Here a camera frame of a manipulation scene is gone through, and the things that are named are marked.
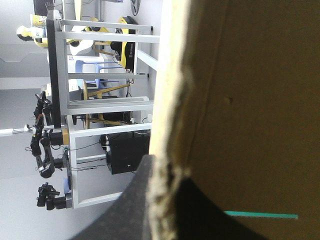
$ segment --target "aluminum frame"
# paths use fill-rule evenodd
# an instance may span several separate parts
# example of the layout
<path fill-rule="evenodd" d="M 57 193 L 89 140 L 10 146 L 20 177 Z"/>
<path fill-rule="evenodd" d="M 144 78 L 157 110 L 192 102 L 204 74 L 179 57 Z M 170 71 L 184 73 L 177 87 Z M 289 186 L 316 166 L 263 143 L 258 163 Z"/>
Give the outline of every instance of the aluminum frame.
<path fill-rule="evenodd" d="M 139 56 L 144 59 L 144 62 L 155 67 L 155 59 L 147 55 L 145 52 L 139 53 L 139 43 L 159 43 L 160 36 L 157 35 L 144 35 L 142 31 L 151 33 L 151 26 L 137 25 L 137 24 L 123 24 L 123 23 L 110 23 L 110 22 L 96 22 L 96 21 L 78 21 L 78 20 L 60 20 L 56 19 L 57 25 L 60 30 L 55 32 L 55 45 L 57 55 L 57 70 L 58 70 L 58 86 L 59 86 L 59 100 L 60 100 L 60 113 L 61 115 L 77 115 L 84 113 L 105 113 L 109 111 L 110 107 L 103 104 L 88 104 L 84 105 L 70 104 L 69 96 L 69 79 L 84 79 L 93 80 L 96 78 L 101 79 L 146 79 L 147 74 L 137 72 L 137 61 Z M 136 34 L 119 34 L 109 32 L 71 32 L 63 31 L 65 25 L 71 26 L 89 26 L 89 27 L 106 27 L 106 28 L 128 28 L 135 29 Z M 67 59 L 67 42 L 66 39 L 78 40 L 97 40 L 97 41 L 118 41 L 118 42 L 135 42 L 135 57 L 134 57 L 134 73 L 68 73 L 68 59 Z M 145 102 L 137 102 L 134 109 L 149 110 L 153 102 L 146 104 Z"/>

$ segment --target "black device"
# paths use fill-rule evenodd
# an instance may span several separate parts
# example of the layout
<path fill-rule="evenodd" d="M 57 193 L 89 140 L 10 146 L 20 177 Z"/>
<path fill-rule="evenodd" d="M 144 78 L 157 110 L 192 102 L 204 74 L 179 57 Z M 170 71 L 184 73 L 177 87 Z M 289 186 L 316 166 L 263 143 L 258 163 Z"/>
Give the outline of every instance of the black device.
<path fill-rule="evenodd" d="M 44 91 L 39 95 L 36 94 L 35 97 L 37 99 L 37 104 L 33 112 L 35 124 L 32 127 L 29 125 L 26 125 L 26 127 L 32 131 L 30 148 L 32 155 L 36 159 L 38 171 L 40 172 L 41 177 L 47 179 L 50 178 L 55 172 L 55 168 L 61 169 L 64 167 L 64 163 L 67 163 L 68 152 L 64 151 L 62 158 L 53 158 L 51 147 L 52 145 L 56 146 L 63 144 L 62 132 L 53 133 L 53 130 L 50 130 L 49 132 L 45 130 L 43 132 L 45 127 L 44 117 L 47 125 L 52 124 L 52 104 L 51 101 L 46 98 L 46 93 Z M 44 160 L 41 158 L 42 153 L 40 149 L 40 143 L 44 150 Z"/>
<path fill-rule="evenodd" d="M 37 207 L 44 207 L 46 205 L 47 210 L 56 209 L 66 209 L 66 197 L 57 197 L 60 195 L 60 192 L 56 191 L 52 185 L 49 185 L 48 182 L 42 184 L 38 189 L 39 196 L 37 199 Z"/>
<path fill-rule="evenodd" d="M 56 49 L 56 29 L 54 19 L 54 4 L 47 2 L 47 18 L 46 18 L 46 34 L 48 41 L 49 69 L 50 81 L 52 89 L 52 123 L 55 129 L 61 128 L 61 112 L 60 112 L 60 97 L 58 84 L 58 65 L 57 65 L 57 49 Z"/>
<path fill-rule="evenodd" d="M 150 132 L 140 132 L 142 134 L 131 131 L 100 136 L 106 164 L 112 174 L 137 170 L 143 155 L 148 154 Z"/>
<path fill-rule="evenodd" d="M 47 16 L 47 3 L 53 4 L 54 0 L 33 0 L 34 14 L 39 16 Z"/>

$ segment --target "brown cardboard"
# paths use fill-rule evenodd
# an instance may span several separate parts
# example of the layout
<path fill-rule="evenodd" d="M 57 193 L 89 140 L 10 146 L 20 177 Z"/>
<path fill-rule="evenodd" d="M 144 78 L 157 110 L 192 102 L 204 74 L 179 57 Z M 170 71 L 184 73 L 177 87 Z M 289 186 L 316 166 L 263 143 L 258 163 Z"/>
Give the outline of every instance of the brown cardboard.
<path fill-rule="evenodd" d="M 185 38 L 157 78 L 158 168 L 190 169 L 223 210 L 299 215 L 237 218 L 266 237 L 320 239 L 320 2 L 186 2 L 164 34 Z"/>

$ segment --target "chair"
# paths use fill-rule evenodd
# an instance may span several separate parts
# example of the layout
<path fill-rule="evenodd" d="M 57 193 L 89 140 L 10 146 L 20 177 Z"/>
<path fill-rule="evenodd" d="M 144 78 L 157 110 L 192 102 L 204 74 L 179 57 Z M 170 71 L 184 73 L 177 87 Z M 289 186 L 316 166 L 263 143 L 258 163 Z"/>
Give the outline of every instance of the chair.
<path fill-rule="evenodd" d="M 122 66 L 101 66 L 99 64 L 116 64 L 114 61 L 82 61 L 77 60 L 75 61 L 75 72 L 76 73 L 82 73 L 83 72 L 83 65 L 85 64 L 94 64 L 95 72 L 100 73 L 100 70 L 102 69 L 120 69 Z M 81 84 L 82 79 L 78 79 L 78 84 Z M 118 80 L 104 80 L 104 79 L 95 79 L 94 81 L 86 81 L 88 84 L 96 84 L 96 87 L 98 89 L 106 89 L 107 87 L 104 86 L 102 83 L 114 83 L 119 82 Z"/>
<path fill-rule="evenodd" d="M 88 92 L 87 84 L 86 81 L 83 81 L 83 100 L 89 100 L 90 97 L 97 96 L 98 99 L 103 98 L 103 94 L 109 93 L 114 90 L 118 89 L 123 89 L 123 88 L 128 88 L 130 86 L 130 83 L 119 85 L 119 86 L 114 86 L 110 87 L 108 89 L 102 89 L 94 92 Z M 85 119 L 83 120 L 83 128 L 84 129 L 89 129 L 90 128 L 90 122 L 95 122 L 95 123 L 103 123 L 103 124 L 108 124 L 108 125 L 114 125 L 114 126 L 119 126 L 121 123 L 118 121 L 109 121 L 107 119 L 104 119 L 104 114 L 103 113 L 98 113 L 98 119 L 97 118 L 91 118 L 89 114 L 85 115 Z"/>

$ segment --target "floor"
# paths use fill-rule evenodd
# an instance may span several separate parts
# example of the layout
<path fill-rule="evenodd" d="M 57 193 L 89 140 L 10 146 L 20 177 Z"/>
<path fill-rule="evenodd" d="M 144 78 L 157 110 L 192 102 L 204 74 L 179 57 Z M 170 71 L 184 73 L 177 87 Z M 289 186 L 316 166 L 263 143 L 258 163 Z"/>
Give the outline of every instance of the floor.
<path fill-rule="evenodd" d="M 141 0 L 139 14 L 133 18 L 142 25 L 152 25 L 153 34 L 160 34 L 162 0 Z M 120 16 L 132 16 L 129 0 L 124 3 L 102 1 L 102 16 L 106 22 L 117 22 Z M 150 54 L 158 58 L 158 44 L 150 47 Z M 149 46 L 144 44 L 142 49 L 148 51 Z M 147 80 L 135 81 L 131 86 L 131 94 L 148 96 L 154 99 L 156 72 L 148 69 L 144 63 L 139 63 L 141 71 L 149 72 Z M 30 118 L 35 106 L 34 94 L 39 89 L 0 90 L 0 129 L 22 128 L 24 124 L 33 123 Z M 78 146 L 87 146 L 97 141 L 80 139 Z M 102 203 L 78 209 L 62 209 L 46 211 L 36 207 L 38 187 L 47 180 L 54 185 L 57 191 L 63 191 L 62 179 L 66 176 L 65 170 L 57 170 L 53 177 L 43 179 L 35 171 L 36 161 L 25 147 L 30 144 L 31 135 L 22 133 L 10 137 L 0 138 L 0 238 L 4 240 L 65 240 L 80 232 L 96 218 L 98 218 L 112 203 Z M 57 157 L 61 151 L 53 151 Z M 78 151 L 79 157 L 93 154 L 102 154 L 98 145 Z M 123 191 L 133 177 L 133 173 L 111 175 L 105 167 L 81 171 L 78 173 L 81 189 L 80 199 L 97 197 Z"/>

